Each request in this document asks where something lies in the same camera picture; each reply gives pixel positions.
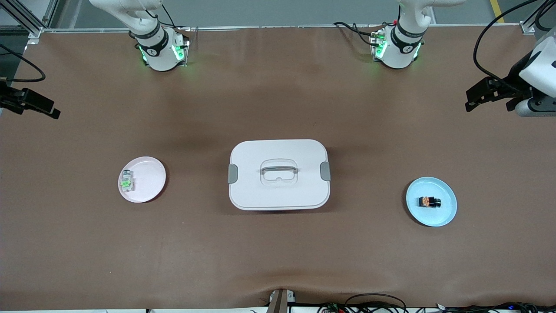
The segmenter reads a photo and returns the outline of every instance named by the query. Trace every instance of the green led light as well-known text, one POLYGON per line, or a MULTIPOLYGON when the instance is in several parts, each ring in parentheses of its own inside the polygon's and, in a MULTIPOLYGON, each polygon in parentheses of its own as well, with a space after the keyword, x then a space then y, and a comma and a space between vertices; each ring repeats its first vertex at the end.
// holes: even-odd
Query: green led light
POLYGON ((382 58, 382 56, 384 55, 384 50, 386 50, 386 47, 388 47, 388 41, 384 40, 384 41, 376 48, 375 56, 376 56, 377 58, 382 58))
POLYGON ((174 51, 174 54, 176 55, 176 58, 178 59, 178 61, 183 60, 183 52, 182 52, 182 48, 180 46, 172 46, 172 50, 174 51))
POLYGON ((417 53, 419 53, 419 48, 421 47, 421 43, 419 43, 419 45, 417 45, 417 48, 415 49, 415 54, 413 55, 413 59, 417 57, 417 53))
POLYGON ((145 52, 143 51, 143 48, 141 48, 141 46, 139 46, 139 51, 141 51, 141 55, 143 56, 143 60, 148 63, 147 61, 147 57, 145 56, 145 52))

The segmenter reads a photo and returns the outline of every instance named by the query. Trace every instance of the box handle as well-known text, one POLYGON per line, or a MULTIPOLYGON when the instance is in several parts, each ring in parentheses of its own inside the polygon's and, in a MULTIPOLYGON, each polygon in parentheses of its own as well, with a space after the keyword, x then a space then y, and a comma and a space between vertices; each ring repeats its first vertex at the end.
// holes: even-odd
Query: box handle
POLYGON ((228 184, 233 184, 237 181, 237 165, 228 165, 228 184))
POLYGON ((261 174, 264 174, 265 172, 278 172, 278 171, 281 172, 283 170, 290 170, 294 173, 297 173, 296 167, 265 167, 265 168, 261 168, 261 174))
POLYGON ((320 178, 327 182, 330 181, 330 163, 324 161, 320 164, 320 178))

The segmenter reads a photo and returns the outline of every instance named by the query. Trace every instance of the wire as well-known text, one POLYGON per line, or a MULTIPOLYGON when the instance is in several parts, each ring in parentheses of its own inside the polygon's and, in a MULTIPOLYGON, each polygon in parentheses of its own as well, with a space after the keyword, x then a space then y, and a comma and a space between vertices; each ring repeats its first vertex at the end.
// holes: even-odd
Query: wire
POLYGON ((550 31, 550 28, 548 27, 544 27, 540 24, 540 18, 548 11, 550 10, 554 4, 556 4, 555 0, 547 0, 543 3, 543 5, 541 5, 539 7, 539 11, 537 12, 537 15, 535 16, 535 26, 540 29, 541 31, 545 31, 548 32, 550 31))
POLYGON ((554 312, 556 306, 536 306, 530 303, 506 302, 496 306, 468 306, 468 307, 447 307, 443 313, 491 313, 498 310, 517 310, 520 313, 544 313, 554 312))
POLYGON ((18 58, 20 58, 23 62, 31 65, 35 70, 37 70, 40 74, 41 74, 41 78, 37 78, 37 79, 6 79, 6 81, 13 81, 13 82, 38 82, 38 81, 43 81, 46 78, 46 74, 44 74, 44 72, 38 68, 38 66, 36 66, 35 64, 33 64, 31 61, 29 61, 28 59, 24 58, 22 55, 20 55, 19 53, 11 50, 10 48, 6 47, 5 45, 0 43, 0 48, 8 51, 10 54, 13 54, 15 56, 17 56, 18 58))
POLYGON ((378 46, 379 46, 378 43, 371 43, 371 42, 368 42, 367 40, 365 40, 365 39, 363 38, 363 36, 361 35, 361 32, 359 31, 359 28, 357 28, 357 24, 353 23, 353 27, 355 28, 355 31, 356 31, 357 34, 359 35, 359 38, 361 38, 361 40, 363 40, 363 42, 365 42, 367 45, 373 46, 373 47, 378 47, 378 46))
POLYGON ((357 27, 357 24, 356 24, 356 23, 353 23, 352 26, 349 26, 348 24, 346 24, 346 23, 344 23, 344 22, 336 22, 336 23, 334 23, 333 25, 336 25, 336 26, 338 26, 338 25, 345 26, 345 27, 347 27, 349 30, 351 30, 352 32, 356 32, 356 33, 359 35, 359 38, 361 38, 361 40, 363 40, 363 42, 365 42, 367 45, 370 45, 370 46, 373 46, 373 47, 378 47, 378 44, 377 44, 377 43, 371 43, 371 42, 369 42, 369 41, 367 41, 367 40, 365 40, 365 39, 363 38, 363 35, 365 35, 365 36, 371 36, 371 33, 367 33, 367 32, 362 32, 362 31, 360 31, 359 28, 357 27))
MULTIPOLYGON (((348 24, 346 24, 346 23, 344 23, 344 22, 336 22, 336 23, 334 23, 334 24, 332 24, 332 25, 336 25, 336 26, 342 25, 342 26, 347 27, 347 28, 348 28, 349 30, 351 30, 352 32, 357 32, 357 30, 355 30, 353 27, 349 26, 348 24)), ((362 35, 371 36, 371 33, 361 32, 361 31, 359 31, 359 32, 360 32, 362 35)))
MULTIPOLYGON (((168 18, 170 19, 170 23, 164 23, 164 22, 160 22, 160 24, 162 25, 166 25, 166 26, 172 26, 172 28, 180 28, 180 27, 185 27, 185 26, 176 26, 176 24, 174 24, 172 16, 170 16, 170 13, 168 13, 168 10, 166 9, 166 7, 164 6, 164 4, 162 5, 162 8, 164 9, 164 12, 166 12, 166 15, 168 16, 168 18)), ((152 18, 156 18, 158 19, 158 14, 152 14, 151 12, 149 12, 148 10, 145 10, 145 12, 147 12, 147 14, 152 17, 152 18)))
POLYGON ((539 7, 538 7, 538 8, 537 8, 537 9, 536 9, 524 22, 523 22, 523 24, 526 24, 527 22, 529 22, 529 20, 532 19, 532 18, 535 16, 535 14, 536 14, 537 12, 539 12, 539 10, 540 10, 541 7, 542 7, 542 5, 539 6, 539 7))
POLYGON ((372 312, 374 312, 378 309, 386 309, 386 310, 390 311, 391 313, 394 313, 394 312, 391 311, 390 309, 395 309, 396 313, 398 313, 398 309, 402 309, 404 311, 404 313, 408 313, 407 306, 402 299, 400 299, 398 297, 395 297, 395 296, 387 295, 387 294, 370 293, 370 294, 359 294, 359 295, 351 296, 351 297, 347 298, 347 300, 344 303, 344 306, 347 307, 348 302, 352 299, 355 299, 355 298, 358 298, 358 297, 367 297, 367 296, 391 298, 391 299, 399 301, 402 304, 402 306, 390 304, 388 302, 383 302, 383 301, 363 302, 363 303, 360 303, 360 304, 357 304, 357 305, 351 305, 351 306, 357 307, 361 311, 368 311, 369 307, 376 307, 375 310, 369 311, 367 313, 372 313, 372 312))
POLYGON ((168 18, 170 19, 170 23, 172 23, 172 26, 174 28, 176 28, 176 24, 174 24, 172 17, 170 16, 170 13, 168 13, 168 10, 166 9, 166 7, 164 6, 164 4, 162 5, 162 8, 164 9, 164 12, 166 12, 166 15, 168 15, 168 18))
POLYGON ((481 32, 481 34, 479 35, 479 38, 477 38, 477 42, 475 43, 475 49, 473 49, 473 62, 475 63, 475 66, 481 70, 481 72, 487 74, 488 76, 496 79, 499 83, 501 83, 502 85, 506 86, 507 88, 510 88, 511 90, 521 94, 522 92, 515 88, 514 86, 508 84, 507 82, 505 82, 503 79, 501 79, 500 77, 498 77, 497 75, 493 74, 492 72, 486 70, 483 66, 481 66, 481 64, 479 64, 479 61, 477 61, 477 50, 479 49, 479 44, 481 43, 481 40, 483 39, 483 36, 485 35, 485 33, 487 32, 487 30, 489 28, 492 27, 492 25, 494 25, 499 19, 501 19, 502 17, 506 16, 508 13, 513 12, 521 7, 524 7, 528 4, 531 4, 533 2, 536 2, 539 0, 527 0, 521 4, 518 4, 517 6, 505 11, 504 13, 500 14, 499 16, 497 16, 495 19, 493 19, 481 32))

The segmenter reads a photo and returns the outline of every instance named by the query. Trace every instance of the small bottle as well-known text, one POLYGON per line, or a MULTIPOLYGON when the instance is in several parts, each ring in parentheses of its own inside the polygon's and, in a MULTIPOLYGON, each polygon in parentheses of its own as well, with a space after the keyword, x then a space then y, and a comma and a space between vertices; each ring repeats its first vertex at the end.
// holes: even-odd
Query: small bottle
POLYGON ((434 197, 419 198, 419 206, 424 208, 440 208, 442 201, 434 197))
POLYGON ((128 169, 122 171, 120 186, 122 187, 122 191, 124 192, 130 192, 133 190, 133 176, 131 174, 131 171, 128 169))

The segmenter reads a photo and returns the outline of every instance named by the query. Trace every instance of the white storage box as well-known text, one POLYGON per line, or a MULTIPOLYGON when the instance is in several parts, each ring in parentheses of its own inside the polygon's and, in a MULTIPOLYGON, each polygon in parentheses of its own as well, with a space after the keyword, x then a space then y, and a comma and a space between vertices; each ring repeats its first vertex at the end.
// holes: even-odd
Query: white storage box
POLYGON ((311 139, 244 141, 232 151, 228 184, 242 210, 315 209, 330 195, 328 155, 311 139))

